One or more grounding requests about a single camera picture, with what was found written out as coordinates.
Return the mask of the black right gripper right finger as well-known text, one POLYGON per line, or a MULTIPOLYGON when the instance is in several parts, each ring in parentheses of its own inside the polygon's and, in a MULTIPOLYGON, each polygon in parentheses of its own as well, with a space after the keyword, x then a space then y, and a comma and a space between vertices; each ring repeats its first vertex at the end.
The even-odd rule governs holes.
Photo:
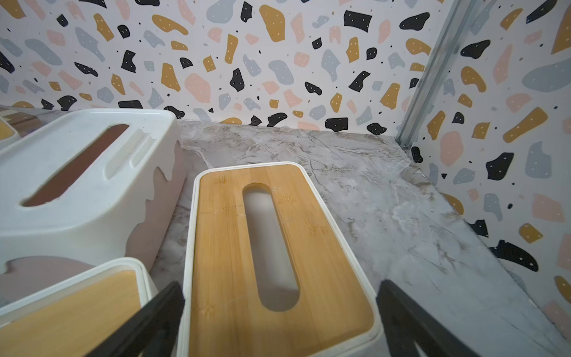
POLYGON ((381 282, 376 304, 392 356, 477 355, 394 282, 381 282))

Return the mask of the light bamboo lid tissue box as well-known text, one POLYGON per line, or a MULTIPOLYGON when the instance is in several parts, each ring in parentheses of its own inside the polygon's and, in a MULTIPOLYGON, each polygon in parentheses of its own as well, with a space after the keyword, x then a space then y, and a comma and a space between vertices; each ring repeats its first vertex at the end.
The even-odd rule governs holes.
POLYGON ((178 356, 359 356, 376 292, 307 172, 222 167, 193 186, 178 356))

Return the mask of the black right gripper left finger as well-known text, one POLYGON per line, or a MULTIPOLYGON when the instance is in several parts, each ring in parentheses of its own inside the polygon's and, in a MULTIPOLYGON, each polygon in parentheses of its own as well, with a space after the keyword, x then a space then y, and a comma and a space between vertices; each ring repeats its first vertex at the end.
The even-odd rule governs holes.
POLYGON ((170 356, 184 309, 181 284, 173 281, 89 356, 170 356))

